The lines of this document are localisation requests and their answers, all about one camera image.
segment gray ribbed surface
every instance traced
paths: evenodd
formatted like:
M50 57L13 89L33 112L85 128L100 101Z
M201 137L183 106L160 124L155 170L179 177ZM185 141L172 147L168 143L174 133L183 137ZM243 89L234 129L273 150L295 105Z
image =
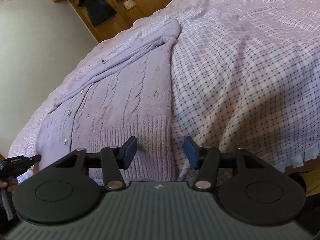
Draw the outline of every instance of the gray ribbed surface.
M63 226L22 222L10 240L309 240L294 222L274 228L244 224L223 212L209 193L185 182L133 182L108 193L89 216Z

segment white logo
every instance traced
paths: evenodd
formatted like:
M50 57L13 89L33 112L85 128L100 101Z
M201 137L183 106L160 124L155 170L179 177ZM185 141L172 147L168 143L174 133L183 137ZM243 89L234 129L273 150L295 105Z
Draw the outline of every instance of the white logo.
M156 189L162 189L163 188L163 186L161 184L155 185L153 187L156 188Z

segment knit cardigan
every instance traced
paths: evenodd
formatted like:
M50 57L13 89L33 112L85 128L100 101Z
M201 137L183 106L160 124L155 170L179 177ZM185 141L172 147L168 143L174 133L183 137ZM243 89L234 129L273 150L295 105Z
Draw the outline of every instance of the knit cardigan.
M74 80L41 125L39 168L77 148L95 153L136 136L137 154L122 171L126 183L174 180L170 59L179 33L173 20ZM102 184L100 169L90 169L89 176Z

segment bed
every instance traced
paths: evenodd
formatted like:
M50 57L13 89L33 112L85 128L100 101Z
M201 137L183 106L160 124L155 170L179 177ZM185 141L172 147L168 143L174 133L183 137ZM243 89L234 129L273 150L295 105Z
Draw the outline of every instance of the bed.
M8 156L37 153L41 123L76 77L177 19L168 153L175 179L196 174L183 154L185 136L223 152L246 148L281 171L302 166L320 147L319 1L173 0L98 44L35 111ZM220 179L228 175L223 171Z

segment hanging black clothing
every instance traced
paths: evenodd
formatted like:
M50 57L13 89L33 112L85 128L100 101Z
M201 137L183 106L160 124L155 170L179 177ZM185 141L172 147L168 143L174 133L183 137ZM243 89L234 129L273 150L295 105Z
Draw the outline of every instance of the hanging black clothing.
M78 7L82 6L87 8L89 19L94 27L117 13L106 0L79 0Z

